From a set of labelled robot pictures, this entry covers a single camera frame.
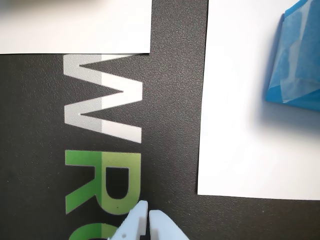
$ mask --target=white plastic part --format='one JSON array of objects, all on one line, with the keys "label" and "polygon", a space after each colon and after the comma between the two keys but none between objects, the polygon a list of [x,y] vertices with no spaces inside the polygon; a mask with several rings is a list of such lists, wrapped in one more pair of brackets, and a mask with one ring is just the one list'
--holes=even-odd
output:
[{"label": "white plastic part", "polygon": [[139,240],[146,235],[148,202],[139,201],[117,229],[111,240]]},{"label": "white plastic part", "polygon": [[189,240],[170,217],[160,210],[149,212],[151,240]]}]

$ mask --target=white card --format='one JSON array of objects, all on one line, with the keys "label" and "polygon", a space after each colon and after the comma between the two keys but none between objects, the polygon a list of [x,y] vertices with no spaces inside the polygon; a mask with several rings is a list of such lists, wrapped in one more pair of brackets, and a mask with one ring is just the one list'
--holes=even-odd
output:
[{"label": "white card", "polygon": [[0,54],[150,52],[152,0],[66,0],[0,12]]},{"label": "white card", "polygon": [[209,0],[198,194],[320,200],[320,113],[263,100],[296,2]]}]

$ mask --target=printed logo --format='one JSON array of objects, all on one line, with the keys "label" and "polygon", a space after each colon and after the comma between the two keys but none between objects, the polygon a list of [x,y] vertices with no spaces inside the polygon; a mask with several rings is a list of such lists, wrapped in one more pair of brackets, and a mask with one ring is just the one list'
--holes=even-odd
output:
[{"label": "printed logo", "polygon": [[[128,56],[130,55],[68,54],[63,57],[65,75],[121,91],[64,106],[64,122],[66,124],[141,143],[142,129],[140,127],[82,115],[142,100],[142,82],[82,66]],[[93,180],[65,197],[66,214],[71,213],[92,197],[96,197],[98,204],[104,211],[113,215],[126,214],[137,204],[141,189],[140,153],[67,150],[65,151],[65,164],[93,167],[95,173]],[[109,196],[106,189],[107,168],[128,169],[128,191],[124,198],[114,199]],[[116,230],[115,226],[105,223],[87,224],[76,229],[69,240],[107,239],[112,237]]]},{"label": "printed logo", "polygon": [[130,55],[68,54],[63,56],[65,75],[122,91],[64,106],[64,122],[66,124],[141,143],[141,127],[82,115],[142,100],[142,82],[81,66],[128,56]]}]

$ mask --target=black textured surface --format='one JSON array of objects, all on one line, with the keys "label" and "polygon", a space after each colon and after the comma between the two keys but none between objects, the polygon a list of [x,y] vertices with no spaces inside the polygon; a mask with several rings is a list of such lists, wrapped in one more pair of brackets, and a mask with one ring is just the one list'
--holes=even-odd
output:
[{"label": "black textured surface", "polygon": [[94,198],[65,214],[65,196],[94,175],[65,166],[65,149],[141,152],[140,198],[191,240],[320,239],[318,201],[196,194],[207,8],[154,0],[150,55],[90,65],[143,82],[143,101],[92,113],[142,127],[142,144],[64,124],[64,105],[112,91],[64,76],[62,55],[0,56],[0,239],[67,240],[85,224],[121,223]]}]

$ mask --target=white letter w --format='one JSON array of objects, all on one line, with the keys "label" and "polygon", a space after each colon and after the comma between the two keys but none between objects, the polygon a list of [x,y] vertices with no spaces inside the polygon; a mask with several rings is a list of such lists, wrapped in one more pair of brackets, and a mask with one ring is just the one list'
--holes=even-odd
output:
[{"label": "white letter w", "polygon": [[68,54],[63,57],[65,75],[122,91],[64,106],[64,122],[66,124],[141,143],[141,127],[82,115],[142,100],[142,82],[81,66],[128,56],[130,55]]}]

